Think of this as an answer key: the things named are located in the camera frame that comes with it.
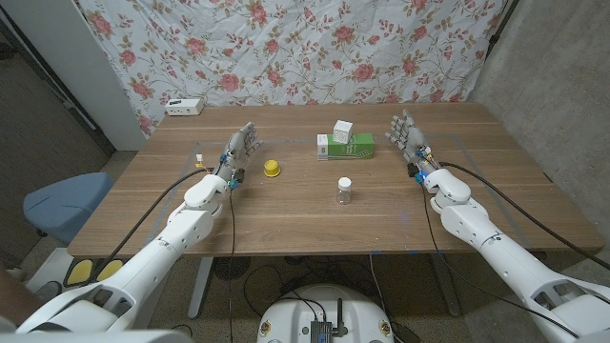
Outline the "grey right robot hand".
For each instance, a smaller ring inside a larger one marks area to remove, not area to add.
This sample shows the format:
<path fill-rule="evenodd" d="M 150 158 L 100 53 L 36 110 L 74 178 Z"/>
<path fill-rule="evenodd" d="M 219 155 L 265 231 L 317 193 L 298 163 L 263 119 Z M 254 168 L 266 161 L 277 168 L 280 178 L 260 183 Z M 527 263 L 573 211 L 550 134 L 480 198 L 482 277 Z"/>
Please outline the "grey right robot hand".
<path fill-rule="evenodd" d="M 440 168 L 422 130 L 408 110 L 404 109 L 401 116 L 395 115 L 392 118 L 385 137 L 400 150 L 406 162 L 422 174 L 429 174 Z"/>

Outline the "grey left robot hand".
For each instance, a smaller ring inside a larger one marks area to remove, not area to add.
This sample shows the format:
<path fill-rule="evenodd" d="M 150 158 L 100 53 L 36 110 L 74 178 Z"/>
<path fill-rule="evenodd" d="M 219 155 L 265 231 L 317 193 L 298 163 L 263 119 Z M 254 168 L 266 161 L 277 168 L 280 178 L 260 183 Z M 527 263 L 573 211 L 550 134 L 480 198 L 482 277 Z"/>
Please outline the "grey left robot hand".
<path fill-rule="evenodd" d="M 249 122 L 231 136 L 213 174 L 230 181 L 240 170 L 245 169 L 249 158 L 260 146 L 256 127 L 253 122 Z"/>

